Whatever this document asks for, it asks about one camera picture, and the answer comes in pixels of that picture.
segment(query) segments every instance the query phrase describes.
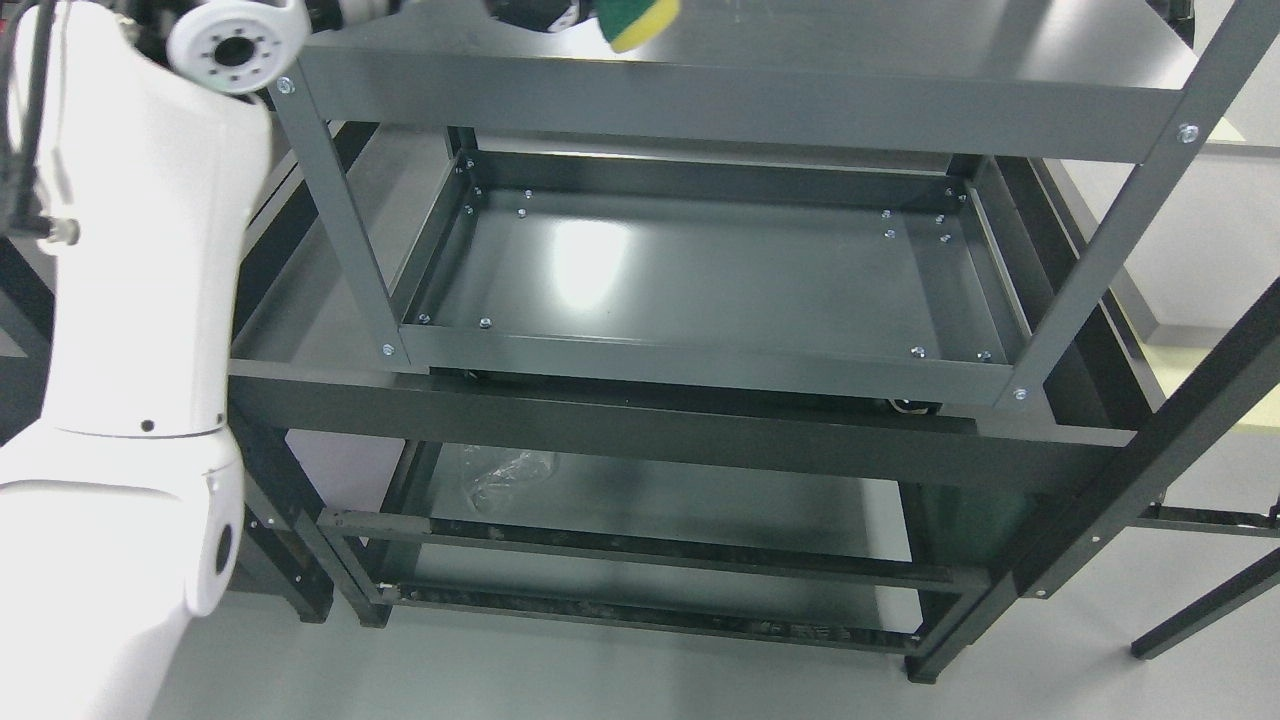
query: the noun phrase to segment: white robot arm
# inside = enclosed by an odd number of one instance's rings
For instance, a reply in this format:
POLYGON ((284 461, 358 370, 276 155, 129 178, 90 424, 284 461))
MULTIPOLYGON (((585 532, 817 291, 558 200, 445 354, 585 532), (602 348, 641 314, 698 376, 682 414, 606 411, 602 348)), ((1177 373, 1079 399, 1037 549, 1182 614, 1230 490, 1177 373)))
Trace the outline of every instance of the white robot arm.
MULTIPOLYGON (((31 111, 31 15, 13 128, 31 111)), ((239 544, 230 299, 269 120, 146 59, 127 29, 64 3, 51 33, 38 177, 46 213, 74 224, 40 241, 58 259, 41 418, 0 448, 4 717, 145 717, 239 544)))

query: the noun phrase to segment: cable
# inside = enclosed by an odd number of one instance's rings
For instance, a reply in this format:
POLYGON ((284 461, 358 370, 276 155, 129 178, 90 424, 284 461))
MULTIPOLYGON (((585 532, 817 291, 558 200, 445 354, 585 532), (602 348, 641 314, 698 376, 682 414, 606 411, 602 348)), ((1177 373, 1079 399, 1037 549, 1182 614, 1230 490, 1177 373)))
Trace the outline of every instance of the cable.
POLYGON ((13 19, 5 27, 4 36, 0 37, 0 83, 4 83, 4 92, 0 92, 0 178, 9 177, 9 163, 13 159, 14 149, 9 140, 9 87, 13 81, 13 49, 14 37, 18 35, 18 20, 27 10, 36 6, 38 0, 24 0, 13 19))
POLYGON ((36 154, 40 150, 40 129, 45 118, 45 87, 49 79, 49 47, 54 33, 54 5, 56 0, 40 0, 36 15, 36 37, 32 44, 31 81, 27 90, 27 114, 22 122, 22 164, 14 183, 14 205, 9 215, 12 227, 49 234, 52 225, 31 211, 36 184, 36 154))

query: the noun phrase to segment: screw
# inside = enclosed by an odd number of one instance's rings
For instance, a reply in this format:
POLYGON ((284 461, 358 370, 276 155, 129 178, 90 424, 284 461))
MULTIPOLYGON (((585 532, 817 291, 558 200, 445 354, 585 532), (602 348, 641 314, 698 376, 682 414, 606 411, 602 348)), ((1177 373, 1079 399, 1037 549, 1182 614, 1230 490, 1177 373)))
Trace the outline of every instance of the screw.
POLYGON ((1190 145, 1197 140, 1199 140, 1199 126, 1192 123, 1183 123, 1178 126, 1178 142, 1190 145))

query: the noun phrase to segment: sponge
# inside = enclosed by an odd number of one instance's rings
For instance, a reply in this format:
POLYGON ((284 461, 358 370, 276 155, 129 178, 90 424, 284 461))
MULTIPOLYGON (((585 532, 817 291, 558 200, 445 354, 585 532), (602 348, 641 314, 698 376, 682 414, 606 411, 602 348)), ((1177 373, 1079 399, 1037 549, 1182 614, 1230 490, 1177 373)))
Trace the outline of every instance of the sponge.
POLYGON ((680 14, 680 0, 595 0, 595 13, 609 47, 626 53, 667 29, 680 14))

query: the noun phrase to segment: plastic bag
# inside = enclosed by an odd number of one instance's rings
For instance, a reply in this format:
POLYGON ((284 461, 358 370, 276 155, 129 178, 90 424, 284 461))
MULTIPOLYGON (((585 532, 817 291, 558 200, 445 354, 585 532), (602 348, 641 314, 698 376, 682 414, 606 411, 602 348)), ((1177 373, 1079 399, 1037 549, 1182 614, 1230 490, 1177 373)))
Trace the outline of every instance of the plastic bag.
POLYGON ((480 515, 509 511, 518 497, 556 473, 559 455, 539 450, 462 446, 462 492, 480 515))

